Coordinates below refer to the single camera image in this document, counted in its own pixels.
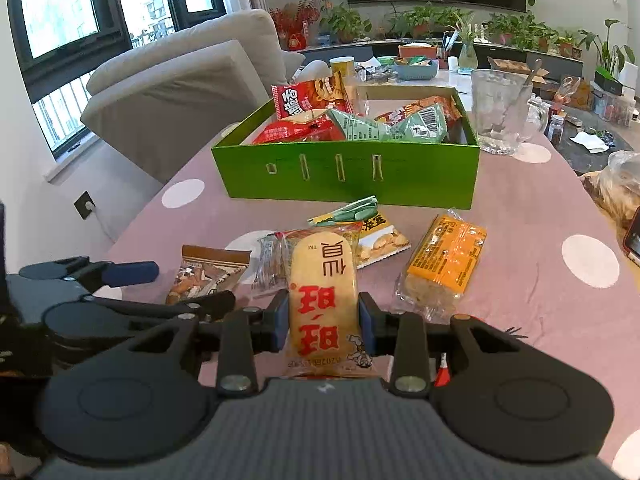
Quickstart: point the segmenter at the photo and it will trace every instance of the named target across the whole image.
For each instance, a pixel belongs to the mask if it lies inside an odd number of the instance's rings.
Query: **green snack package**
[[[411,114],[401,123],[390,128],[382,140],[431,142],[437,144],[447,135],[447,118],[440,103],[427,106]]]
[[[390,126],[335,108],[326,111],[327,116],[344,133],[347,140],[380,140],[390,131]]]

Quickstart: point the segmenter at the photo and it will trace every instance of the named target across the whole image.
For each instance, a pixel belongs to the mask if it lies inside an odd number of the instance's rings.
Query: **red decoration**
[[[280,38],[287,38],[290,50],[306,48],[305,30],[320,19],[316,0],[300,0],[298,4],[287,4],[283,9],[269,9]]]

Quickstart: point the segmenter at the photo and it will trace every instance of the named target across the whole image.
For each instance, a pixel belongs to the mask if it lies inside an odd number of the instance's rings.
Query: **green cardboard box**
[[[480,151],[456,89],[358,88],[358,96],[372,108],[377,105],[380,109],[389,101],[388,108],[379,113],[432,95],[453,96],[463,113],[457,144],[345,140],[240,145],[274,114],[272,100],[211,151],[232,198],[352,202],[375,195],[382,204],[469,209]]]

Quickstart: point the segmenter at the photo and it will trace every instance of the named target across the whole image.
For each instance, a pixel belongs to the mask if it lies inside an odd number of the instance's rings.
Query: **snack bag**
[[[439,95],[434,95],[425,99],[420,99],[415,103],[408,104],[401,108],[396,108],[396,110],[393,110],[386,114],[379,115],[378,117],[376,117],[376,120],[381,123],[394,126],[395,124],[404,121],[411,114],[415,114],[423,108],[427,108],[436,103],[442,105],[448,128],[452,127],[453,124],[462,117],[462,114],[458,110],[453,97],[447,98]]]
[[[350,222],[340,226],[323,226],[315,229],[304,229],[282,232],[278,231],[260,239],[260,260],[252,285],[256,294],[267,295],[286,288],[291,265],[292,247],[302,238],[328,230],[346,238],[353,251],[358,245],[361,222]]]
[[[268,124],[252,144],[344,140],[344,134],[325,112],[309,110]]]
[[[326,114],[347,140],[380,140],[390,131],[386,124],[339,110],[327,110]]]
[[[370,375],[373,360],[364,351],[358,324],[353,243],[335,229],[311,231],[286,245],[290,249],[288,374]]]
[[[309,225],[334,225],[362,220],[360,240],[356,249],[356,266],[367,267],[409,248],[409,240],[378,211],[378,200],[369,196],[347,204],[325,215],[308,220]]]
[[[353,112],[339,72],[293,85],[272,85],[271,91],[276,105],[276,117],[279,119],[322,108]]]
[[[182,262],[166,304],[231,290],[249,266],[251,251],[182,246]]]
[[[440,103],[417,111],[396,126],[392,126],[383,140],[409,142],[442,142],[447,135],[447,120]]]
[[[486,231],[453,211],[438,216],[396,281],[396,298],[430,322],[449,322],[478,262]]]

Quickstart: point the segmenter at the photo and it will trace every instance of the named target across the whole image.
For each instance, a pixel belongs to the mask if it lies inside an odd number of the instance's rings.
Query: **power cord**
[[[109,240],[111,240],[113,243],[116,243],[116,238],[110,234],[107,227],[102,223],[102,219],[100,218],[100,215],[98,215],[98,210],[95,208],[95,204],[87,200],[84,203],[84,207],[87,208],[89,211],[93,211],[93,213],[95,214],[95,217],[98,219],[98,224],[100,224],[100,228],[102,229],[102,232],[106,235],[106,237]]]

